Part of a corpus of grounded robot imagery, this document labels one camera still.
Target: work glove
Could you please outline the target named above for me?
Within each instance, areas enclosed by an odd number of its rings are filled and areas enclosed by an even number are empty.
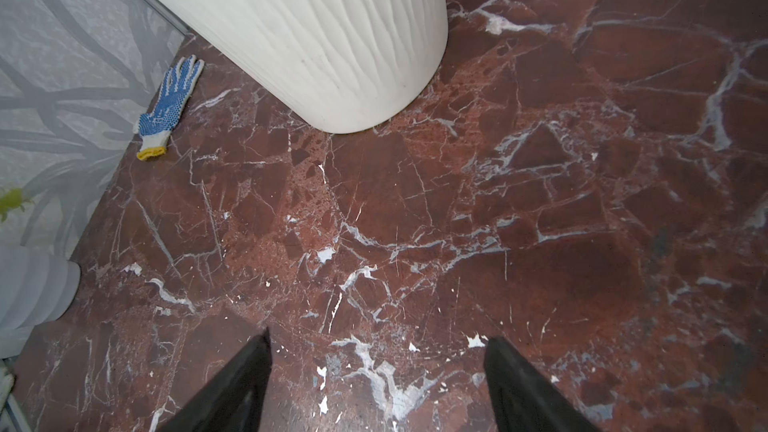
[[[158,157],[165,154],[170,131],[176,127],[181,117],[181,111],[192,95],[197,77],[203,71],[205,62],[197,57],[181,58],[176,67],[168,69],[160,84],[158,101],[152,112],[143,113],[134,128],[134,133],[141,136],[140,160]]]

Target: white wavy ribbed surface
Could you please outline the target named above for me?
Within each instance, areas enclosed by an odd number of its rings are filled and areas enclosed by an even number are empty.
[[[327,132],[364,130],[407,106],[448,37],[446,0],[160,1]]]
[[[0,341],[8,331],[53,321],[67,310],[80,267],[62,257],[0,245]]]

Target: white cylindrical object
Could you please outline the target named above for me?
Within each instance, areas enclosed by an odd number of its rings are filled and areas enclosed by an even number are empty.
[[[0,245],[0,264],[0,338],[61,317],[80,283],[77,264],[33,248]]]
[[[160,2],[326,132],[368,129],[402,110],[448,38],[446,0]]]

